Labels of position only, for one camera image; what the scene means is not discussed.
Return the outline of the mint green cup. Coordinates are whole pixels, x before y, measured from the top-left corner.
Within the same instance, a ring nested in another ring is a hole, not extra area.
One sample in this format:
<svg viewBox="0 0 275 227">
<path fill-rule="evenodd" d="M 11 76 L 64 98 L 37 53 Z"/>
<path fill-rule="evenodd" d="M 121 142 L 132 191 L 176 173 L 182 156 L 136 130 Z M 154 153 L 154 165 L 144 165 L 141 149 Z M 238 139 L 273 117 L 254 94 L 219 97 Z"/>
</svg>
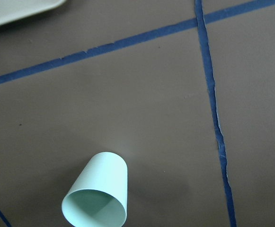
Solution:
<svg viewBox="0 0 275 227">
<path fill-rule="evenodd" d="M 101 152 L 84 167 L 62 200 L 75 227 L 121 227 L 127 218 L 128 167 L 119 155 Z"/>
</svg>

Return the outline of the beige serving tray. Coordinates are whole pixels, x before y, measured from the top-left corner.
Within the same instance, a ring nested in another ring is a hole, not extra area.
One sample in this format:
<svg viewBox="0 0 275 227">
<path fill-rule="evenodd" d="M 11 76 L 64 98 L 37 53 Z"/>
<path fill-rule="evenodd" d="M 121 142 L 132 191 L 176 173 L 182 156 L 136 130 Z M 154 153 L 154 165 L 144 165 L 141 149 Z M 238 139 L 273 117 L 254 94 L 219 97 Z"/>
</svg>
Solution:
<svg viewBox="0 0 275 227">
<path fill-rule="evenodd" d="M 64 0 L 0 0 L 0 26 L 55 9 Z"/>
</svg>

